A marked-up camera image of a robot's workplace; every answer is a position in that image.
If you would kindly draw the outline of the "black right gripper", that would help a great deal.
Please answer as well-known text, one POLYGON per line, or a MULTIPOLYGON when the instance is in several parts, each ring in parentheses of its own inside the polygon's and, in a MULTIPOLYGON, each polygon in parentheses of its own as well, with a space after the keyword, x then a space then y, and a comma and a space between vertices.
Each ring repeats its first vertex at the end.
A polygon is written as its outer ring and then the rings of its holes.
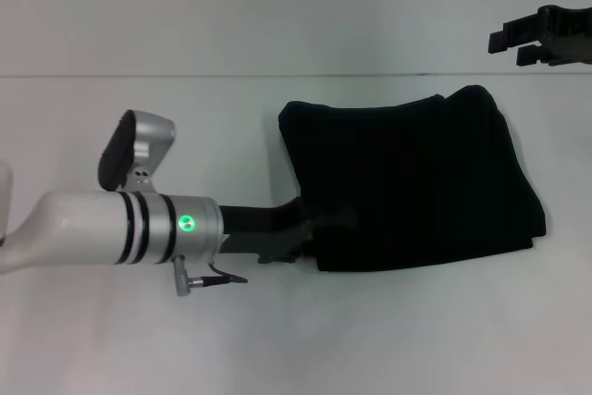
POLYGON ((518 67, 592 65, 592 6, 570 9, 548 5, 540 7, 537 14, 506 22, 501 31, 491 33, 488 52, 496 54, 523 45, 516 54, 518 67))

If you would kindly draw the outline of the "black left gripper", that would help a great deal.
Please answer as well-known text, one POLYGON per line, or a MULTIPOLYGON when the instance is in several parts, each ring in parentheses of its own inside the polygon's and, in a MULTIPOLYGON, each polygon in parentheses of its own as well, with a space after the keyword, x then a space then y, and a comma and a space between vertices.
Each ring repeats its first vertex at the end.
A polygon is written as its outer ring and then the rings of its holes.
POLYGON ((357 228, 355 209, 340 202, 313 207, 301 197, 270 207, 220 206, 227 236, 220 253, 252 253, 259 264, 294 263, 313 239, 313 228, 357 228))

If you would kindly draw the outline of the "black t-shirt with white print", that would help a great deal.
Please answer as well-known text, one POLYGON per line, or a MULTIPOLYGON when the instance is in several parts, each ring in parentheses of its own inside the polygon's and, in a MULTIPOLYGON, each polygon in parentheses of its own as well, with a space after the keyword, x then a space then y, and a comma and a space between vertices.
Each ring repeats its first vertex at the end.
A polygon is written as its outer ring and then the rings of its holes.
POLYGON ((304 203, 343 205, 357 217, 350 228, 314 230, 322 271, 511 253, 547 232, 506 119, 482 86, 376 108, 291 102, 278 127, 304 203))

